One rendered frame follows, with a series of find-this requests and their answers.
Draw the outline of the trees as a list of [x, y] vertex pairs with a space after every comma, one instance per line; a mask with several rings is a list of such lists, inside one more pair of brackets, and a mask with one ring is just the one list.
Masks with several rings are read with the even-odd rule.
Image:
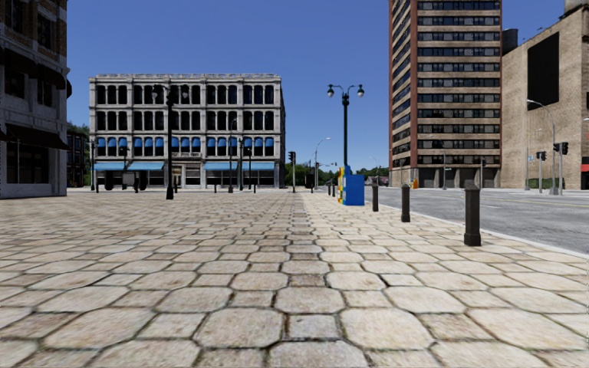
[[[295, 185], [296, 186], [305, 186], [314, 183], [314, 174], [318, 174], [318, 185], [324, 186], [328, 182], [337, 181], [337, 167], [328, 168], [328, 171], [324, 171], [322, 168], [319, 168], [317, 171], [314, 170], [313, 163], [303, 163], [297, 164], [295, 166]], [[377, 177], [379, 177], [378, 181], [381, 186], [386, 186], [388, 184], [388, 169], [386, 167], [374, 167], [372, 169], [359, 169], [353, 171], [354, 175], [361, 175], [364, 177], [365, 182], [371, 184], [372, 182], [377, 181]]]

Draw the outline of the grey street lamp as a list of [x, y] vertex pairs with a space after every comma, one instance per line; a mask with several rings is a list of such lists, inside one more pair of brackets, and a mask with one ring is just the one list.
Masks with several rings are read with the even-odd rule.
[[315, 147], [314, 151], [314, 189], [318, 188], [318, 170], [319, 170], [319, 162], [318, 162], [318, 148], [319, 146], [326, 140], [331, 140], [330, 137], [325, 137], [321, 139]]
[[[554, 117], [552, 116], [551, 111], [544, 104], [542, 104], [542, 103], [540, 103], [538, 101], [527, 99], [526, 102], [528, 104], [538, 105], [538, 106], [540, 106], [540, 107], [542, 107], [543, 109], [546, 110], [546, 112], [549, 115], [550, 122], [551, 122], [551, 128], [552, 128], [552, 145], [555, 145], [556, 144], [556, 142], [555, 142], [555, 123], [554, 123]], [[550, 189], [550, 194], [553, 195], [553, 196], [557, 196], [558, 195], [558, 189], [557, 189], [557, 186], [556, 186], [556, 175], [555, 175], [555, 157], [556, 157], [556, 153], [555, 153], [554, 150], [552, 150], [551, 157], [552, 157], [552, 164], [551, 164], [551, 184], [552, 184], [552, 186], [551, 186], [551, 189]]]

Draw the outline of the blue booth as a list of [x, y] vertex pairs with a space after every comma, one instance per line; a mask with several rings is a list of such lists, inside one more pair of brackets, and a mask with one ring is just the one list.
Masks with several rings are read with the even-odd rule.
[[364, 176], [353, 175], [350, 166], [339, 168], [337, 200], [343, 205], [364, 205]]

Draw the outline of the black twin street lamp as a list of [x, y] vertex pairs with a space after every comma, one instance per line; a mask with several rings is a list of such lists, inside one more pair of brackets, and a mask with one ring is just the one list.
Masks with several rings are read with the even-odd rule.
[[168, 87], [163, 87], [160, 86], [159, 84], [154, 84], [153, 85], [153, 92], [152, 92], [152, 96], [153, 99], [156, 99], [157, 96], [157, 92], [156, 89], [161, 88], [162, 90], [166, 90], [168, 92], [167, 97], [166, 97], [166, 105], [167, 105], [167, 112], [168, 112], [168, 117], [167, 117], [167, 175], [168, 175], [168, 182], [167, 182], [167, 188], [166, 188], [166, 200], [172, 200], [174, 199], [174, 189], [173, 189], [173, 158], [172, 158], [172, 127], [171, 127], [171, 122], [170, 122], [170, 118], [171, 118], [171, 114], [173, 112], [173, 105], [174, 102], [172, 101], [171, 98], [171, 92], [170, 89]]
[[329, 84], [328, 85], [328, 90], [327, 90], [327, 95], [329, 97], [333, 97], [334, 96], [334, 88], [339, 88], [342, 92], [342, 105], [344, 108], [344, 166], [348, 165], [348, 160], [347, 160], [347, 109], [348, 106], [350, 104], [350, 89], [356, 87], [357, 88], [357, 96], [359, 98], [362, 98], [362, 96], [364, 95], [364, 89], [363, 89], [363, 85], [362, 84], [358, 84], [356, 85], [350, 85], [346, 90], [340, 86], [340, 85], [333, 85], [333, 84]]

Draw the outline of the pale stone building blue awnings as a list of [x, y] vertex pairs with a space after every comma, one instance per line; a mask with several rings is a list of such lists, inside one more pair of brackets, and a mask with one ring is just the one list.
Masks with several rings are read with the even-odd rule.
[[100, 74], [90, 79], [93, 182], [167, 188], [168, 87], [173, 188], [285, 184], [285, 106], [276, 74]]

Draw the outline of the brown brick tower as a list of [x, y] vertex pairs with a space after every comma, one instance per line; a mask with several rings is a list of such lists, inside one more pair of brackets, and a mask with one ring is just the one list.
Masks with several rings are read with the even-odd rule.
[[501, 0], [389, 0], [389, 184], [484, 187], [501, 172]]

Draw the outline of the dark building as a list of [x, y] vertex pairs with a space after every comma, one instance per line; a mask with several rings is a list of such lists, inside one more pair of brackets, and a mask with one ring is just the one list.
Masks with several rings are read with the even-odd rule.
[[86, 133], [67, 131], [67, 144], [70, 148], [67, 152], [68, 188], [83, 187], [86, 184], [88, 143], [89, 138]]

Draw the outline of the tan brick building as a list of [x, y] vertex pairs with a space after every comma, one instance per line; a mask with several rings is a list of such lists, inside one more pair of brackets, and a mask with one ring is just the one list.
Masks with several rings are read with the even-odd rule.
[[558, 22], [502, 56], [503, 188], [536, 187], [538, 151], [545, 185], [551, 185], [552, 128], [568, 142], [563, 156], [565, 189], [589, 189], [589, 0], [564, 0]]

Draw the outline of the grey stone and brick building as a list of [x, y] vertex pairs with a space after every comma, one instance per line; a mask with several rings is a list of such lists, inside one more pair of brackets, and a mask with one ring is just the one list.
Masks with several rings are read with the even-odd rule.
[[67, 0], [0, 0], [0, 199], [67, 190]]

